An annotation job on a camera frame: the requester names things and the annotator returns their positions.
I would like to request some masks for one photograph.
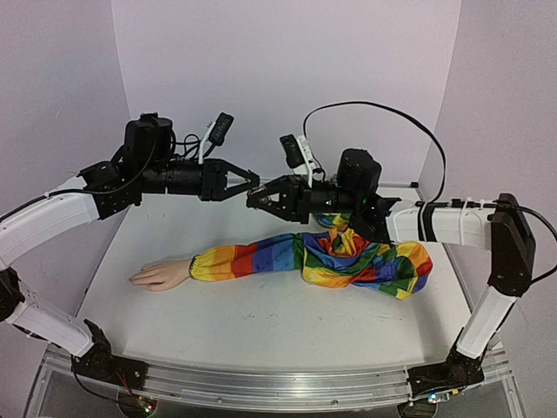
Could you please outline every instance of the wall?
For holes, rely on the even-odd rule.
[[[108,159],[129,119],[111,2],[0,3],[0,212]],[[15,267],[75,313],[119,219],[82,226]],[[0,324],[0,415],[22,416],[45,344]]]
[[[279,137],[300,134],[320,105],[378,101],[434,126],[460,1],[114,0],[113,10],[131,115],[158,110],[184,136],[227,111],[236,121],[215,155],[269,178],[288,172]],[[426,157],[415,128],[369,108],[321,112],[308,136],[329,173],[347,146],[371,150],[384,182],[416,181]]]
[[[519,202],[557,225],[557,3],[463,2],[453,61],[436,135],[448,160],[445,198]],[[420,187],[432,197],[440,179],[428,153]],[[538,250],[534,273],[555,263],[557,248],[532,220]],[[489,274],[488,253],[452,248],[478,299]],[[534,286],[503,327],[502,337],[529,416],[554,416],[557,394],[557,277]]]

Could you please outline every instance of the mannequin hand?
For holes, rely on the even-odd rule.
[[[147,286],[152,292],[172,289],[190,277],[190,264],[191,260],[180,260],[143,267],[130,282]]]

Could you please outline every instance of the robotic arm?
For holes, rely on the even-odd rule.
[[[117,367],[131,388],[140,388],[146,369],[143,362],[113,356],[99,327],[41,300],[10,266],[71,228],[140,205],[142,193],[198,195],[201,200],[221,201],[257,186],[259,177],[253,172],[222,159],[204,158],[205,142],[221,146],[232,120],[221,113],[200,141],[203,144],[198,144],[199,156],[187,159],[174,154],[176,138],[169,119],[156,113],[142,115],[128,123],[124,145],[111,161],[85,168],[53,191],[0,217],[0,321],[66,349],[77,358],[74,366],[79,374],[110,381]],[[228,172],[245,182],[229,187]]]
[[[287,162],[303,152],[286,146],[285,151]],[[530,227],[511,194],[430,204],[382,198],[376,193],[380,173],[380,164],[366,151],[348,149],[336,182],[313,180],[310,186],[300,175],[282,176],[248,192],[247,205],[300,223],[311,213],[349,212],[350,227],[371,242],[440,242],[491,251],[487,288],[446,360],[408,370],[414,399],[480,383],[488,342],[531,284],[535,240]]]

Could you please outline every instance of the colorful clothing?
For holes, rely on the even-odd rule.
[[[347,228],[344,215],[319,215],[323,233],[285,233],[248,246],[217,246],[198,255],[190,276],[221,281],[254,273],[300,270],[308,283],[324,287],[370,287],[406,299],[426,285],[433,263],[415,242],[374,244]]]

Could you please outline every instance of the white tabletop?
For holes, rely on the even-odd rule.
[[[383,196],[417,199],[413,189]],[[117,231],[79,317],[97,323],[115,354],[221,368],[323,370],[442,361],[470,313],[440,244],[426,244],[433,271],[407,300],[372,289],[329,289],[299,272],[226,282],[187,280],[166,292],[133,287],[142,266],[190,258],[211,246],[286,232],[322,231],[245,207],[189,196],[144,196]]]

